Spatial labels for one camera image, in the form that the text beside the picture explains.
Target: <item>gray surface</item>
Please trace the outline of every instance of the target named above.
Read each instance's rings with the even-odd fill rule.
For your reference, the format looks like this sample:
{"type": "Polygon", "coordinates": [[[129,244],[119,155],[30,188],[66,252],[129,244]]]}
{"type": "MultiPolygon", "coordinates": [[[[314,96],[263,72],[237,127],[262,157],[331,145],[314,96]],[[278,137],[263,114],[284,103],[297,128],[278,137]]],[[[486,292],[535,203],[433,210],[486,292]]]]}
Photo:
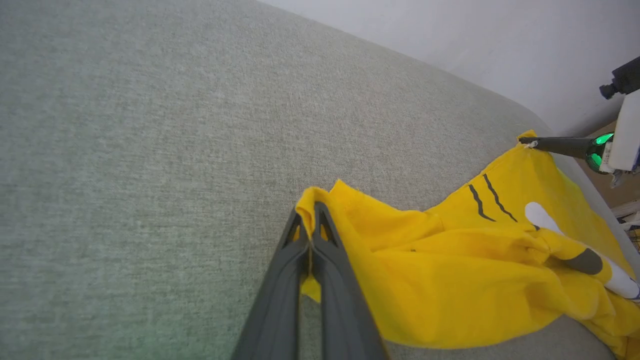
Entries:
{"type": "MultiPolygon", "coordinates": [[[[4,1],[0,45],[2,359],[227,358],[304,188],[339,177],[427,209],[545,133],[494,93],[254,2],[4,1]]],[[[494,347],[390,348],[611,356],[564,318],[494,347]]]]}

